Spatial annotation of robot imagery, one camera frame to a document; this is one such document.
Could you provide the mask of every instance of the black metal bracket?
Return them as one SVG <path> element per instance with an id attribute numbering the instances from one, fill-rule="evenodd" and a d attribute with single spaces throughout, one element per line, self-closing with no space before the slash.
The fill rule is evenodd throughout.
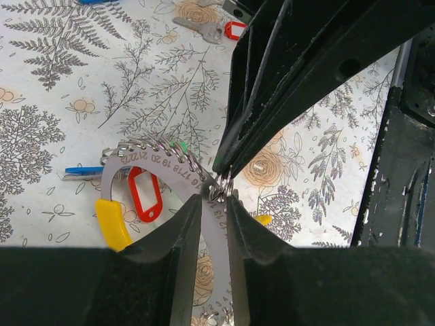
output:
<path id="1" fill-rule="evenodd" d="M 352 244 L 435 251 L 435 31 L 412 41 L 404 82 L 391 88 Z"/>
<path id="2" fill-rule="evenodd" d="M 258 11 L 262 0 L 246 1 L 246 0 L 226 0 L 222 9 L 233 15 L 241 22 L 248 24 L 252 16 Z"/>
<path id="3" fill-rule="evenodd" d="M 120 253 L 0 247 L 1 325 L 188 326 L 201 197 Z"/>
<path id="4" fill-rule="evenodd" d="M 228 203 L 236 326 L 431 325 L 435 256 L 416 248 L 295 249 Z"/>
<path id="5" fill-rule="evenodd" d="M 435 23 L 433 1 L 238 3 L 258 10 L 232 56 L 227 123 L 213 164 L 224 176 L 230 168 L 237 175 L 311 105 Z"/>

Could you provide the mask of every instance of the screw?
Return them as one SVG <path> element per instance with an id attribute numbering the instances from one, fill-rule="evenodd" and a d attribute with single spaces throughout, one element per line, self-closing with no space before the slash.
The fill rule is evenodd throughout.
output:
<path id="1" fill-rule="evenodd" d="M 435 117 L 435 105 L 432 105 L 431 107 L 428 107 L 428 114 L 431 117 Z"/>

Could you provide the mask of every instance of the green key tag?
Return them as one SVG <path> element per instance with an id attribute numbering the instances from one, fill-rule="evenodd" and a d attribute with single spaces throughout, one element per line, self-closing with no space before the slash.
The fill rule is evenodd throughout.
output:
<path id="1" fill-rule="evenodd" d="M 180 145 L 181 148 L 183 149 L 184 153 L 187 153 L 187 152 L 188 152 L 188 146 L 186 145 L 186 143 L 180 141 L 180 142 L 179 142 L 179 145 Z"/>

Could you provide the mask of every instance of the key tag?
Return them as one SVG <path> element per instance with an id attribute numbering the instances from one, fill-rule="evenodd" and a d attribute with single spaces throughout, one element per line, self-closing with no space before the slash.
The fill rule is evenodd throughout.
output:
<path id="1" fill-rule="evenodd" d="M 225 36 L 229 39 L 238 41 L 247 25 L 242 22 L 227 22 L 225 25 Z"/>
<path id="2" fill-rule="evenodd" d="M 128 174 L 128 186 L 130 187 L 131 196 L 133 197 L 133 202 L 135 203 L 135 208 L 137 212 L 137 216 L 140 218 L 142 222 L 150 223 L 153 222 L 160 215 L 163 209 L 163 201 L 162 194 L 160 193 L 160 188 L 158 186 L 157 177 L 151 174 L 152 185 L 154 188 L 154 193 L 156 195 L 157 204 L 155 204 L 150 209 L 144 211 L 141 203 L 141 199 L 139 197 L 139 192 L 137 191 L 137 186 L 135 182 L 135 177 L 140 175 L 141 173 L 146 172 L 141 168 L 134 166 L 131 168 L 130 173 Z"/>

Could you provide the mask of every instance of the floral patterned surface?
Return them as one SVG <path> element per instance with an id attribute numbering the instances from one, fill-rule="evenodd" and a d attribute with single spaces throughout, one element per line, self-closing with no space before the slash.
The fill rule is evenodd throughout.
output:
<path id="1" fill-rule="evenodd" d="M 130 134 L 183 141 L 211 170 L 225 126 L 235 42 L 205 43 L 173 24 L 176 16 L 232 20 L 218 6 L 201 8 L 194 0 L 2 2 L 3 245 L 104 247 L 94 216 L 99 182 L 61 177 L 68 166 L 98 164 L 103 148 Z M 271 215 L 266 227 L 292 245 L 349 245 L 396 55 L 308 109 L 237 176 L 247 210 Z M 114 183 L 133 239 L 180 207 L 171 190 L 162 196 L 162 215 L 141 223 L 125 181 Z M 194 304 L 207 302 L 212 289 L 202 242 Z"/>

